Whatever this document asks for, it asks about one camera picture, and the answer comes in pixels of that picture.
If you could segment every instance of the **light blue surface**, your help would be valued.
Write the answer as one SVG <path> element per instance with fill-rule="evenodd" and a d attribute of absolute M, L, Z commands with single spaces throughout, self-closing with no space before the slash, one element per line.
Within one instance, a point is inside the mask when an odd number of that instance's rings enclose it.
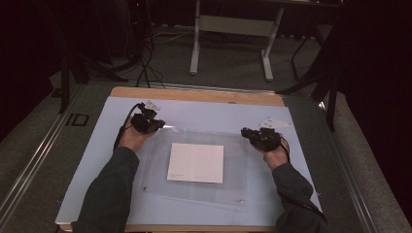
<path fill-rule="evenodd" d="M 112 155 L 117 136 L 113 132 L 119 131 L 126 115 L 135 104 L 146 101 L 147 99 L 108 98 L 66 192 L 56 223 L 67 224 L 77 220 L 88 186 Z M 240 134 L 243 127 L 258 129 L 268 117 L 289 122 L 290 126 L 276 128 L 276 131 L 288 139 L 292 165 L 313 183 L 288 108 L 154 99 L 152 102 L 160 107 L 157 117 L 166 121 L 167 125 L 194 130 Z M 274 226 L 277 217 L 283 212 L 270 170 L 263 162 L 262 155 L 252 147 L 248 148 L 246 198 L 242 206 L 142 193 L 140 188 L 144 166 L 153 142 L 151 138 L 137 153 L 141 165 L 133 186 L 128 224 Z M 312 201 L 320 207 L 316 195 L 312 196 Z"/>

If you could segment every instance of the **plastic sheet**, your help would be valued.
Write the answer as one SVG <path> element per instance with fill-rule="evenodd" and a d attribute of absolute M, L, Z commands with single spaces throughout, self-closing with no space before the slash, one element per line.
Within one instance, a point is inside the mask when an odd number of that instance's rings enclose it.
<path fill-rule="evenodd" d="M 223 183 L 167 180 L 173 143 L 223 146 Z M 154 138 L 141 190 L 146 194 L 189 201 L 242 206 L 247 188 L 247 141 L 239 134 L 163 128 Z"/>

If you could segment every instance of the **hand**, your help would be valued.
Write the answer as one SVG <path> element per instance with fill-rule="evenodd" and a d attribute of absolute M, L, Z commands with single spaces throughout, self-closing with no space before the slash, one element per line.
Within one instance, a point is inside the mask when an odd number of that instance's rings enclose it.
<path fill-rule="evenodd" d="M 281 134 L 281 143 L 289 152 L 289 145 Z M 267 163 L 270 170 L 273 171 L 275 168 L 279 167 L 282 164 L 288 163 L 288 152 L 286 152 L 282 147 L 278 147 L 275 150 L 265 152 L 255 148 L 257 151 L 263 153 L 263 160 Z"/>
<path fill-rule="evenodd" d="M 119 147 L 125 147 L 137 152 L 143 145 L 146 140 L 153 136 L 151 134 L 141 134 L 139 133 L 130 123 L 131 118 L 127 121 L 126 126 L 123 129 L 123 132 L 120 137 Z"/>

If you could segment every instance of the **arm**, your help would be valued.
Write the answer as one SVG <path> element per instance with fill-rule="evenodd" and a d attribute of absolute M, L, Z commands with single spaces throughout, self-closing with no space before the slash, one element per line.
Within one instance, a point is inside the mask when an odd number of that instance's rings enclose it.
<path fill-rule="evenodd" d="M 135 152 L 153 134 L 140 134 L 130 122 L 112 158 L 91 183 L 73 232 L 124 232 L 130 211 L 134 176 L 139 166 Z"/>
<path fill-rule="evenodd" d="M 289 150 L 288 144 L 283 138 L 282 144 L 286 150 Z M 269 152 L 261 150 L 260 152 L 263 153 L 263 160 L 272 171 L 273 180 L 285 207 L 284 213 L 276 221 L 277 230 L 296 233 L 328 232 L 326 223 L 321 216 L 300 206 L 300 204 L 304 204 L 318 210 L 310 200 L 313 187 L 289 163 L 289 152 L 281 147 Z"/>

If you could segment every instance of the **white square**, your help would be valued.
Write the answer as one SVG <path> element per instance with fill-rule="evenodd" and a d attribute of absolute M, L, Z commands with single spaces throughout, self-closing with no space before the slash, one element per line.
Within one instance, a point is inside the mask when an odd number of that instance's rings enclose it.
<path fill-rule="evenodd" d="M 223 146 L 172 144 L 167 180 L 223 183 Z"/>

